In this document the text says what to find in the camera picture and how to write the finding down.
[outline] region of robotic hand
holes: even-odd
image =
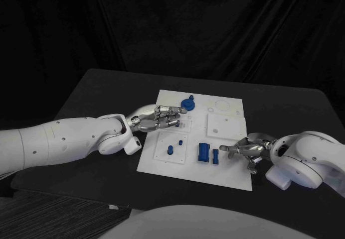
[[[280,139],[251,133],[234,146],[221,146],[228,158],[246,156],[248,170],[257,173],[256,164],[269,153],[273,166],[266,173],[269,181],[286,190],[292,181],[309,188],[325,182],[345,197],[345,145],[321,132],[305,131]]]
[[[179,114],[186,114],[185,108],[147,105],[127,117],[61,119],[0,131],[0,179],[25,168],[82,159],[94,151],[136,153],[142,144],[133,132],[179,124]]]

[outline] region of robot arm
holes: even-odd
[[[329,135],[306,131],[274,139],[253,133],[234,146],[221,146],[220,149],[230,151],[230,158],[235,153],[246,156],[254,174],[256,164],[267,152],[273,166],[266,177],[282,190],[292,182],[309,188],[318,188],[325,182],[345,197],[345,145]]]
[[[129,117],[107,115],[61,119],[35,127],[0,131],[0,178],[35,166],[82,159],[94,151],[113,154],[142,148],[133,132],[149,132],[179,123],[185,108],[149,105]]]

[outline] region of gray floor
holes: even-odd
[[[95,239],[123,222],[132,209],[18,191],[0,198],[2,239]]]

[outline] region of black backdrop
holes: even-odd
[[[90,68],[316,88],[345,121],[344,29],[337,0],[3,0],[0,129],[52,120]]]

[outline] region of black table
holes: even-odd
[[[248,133],[283,137],[313,130],[345,142],[342,123],[319,90],[97,69],[84,75],[55,119],[129,115],[156,102],[160,89],[243,99]],[[145,142],[146,134],[136,135]],[[29,168],[18,172],[12,187],[140,210],[182,204],[212,206],[269,219],[316,238],[342,235],[345,198],[325,184],[313,190],[293,183],[280,190],[264,177],[269,161],[257,167],[248,192],[137,172],[140,154],[93,152],[75,162]]]

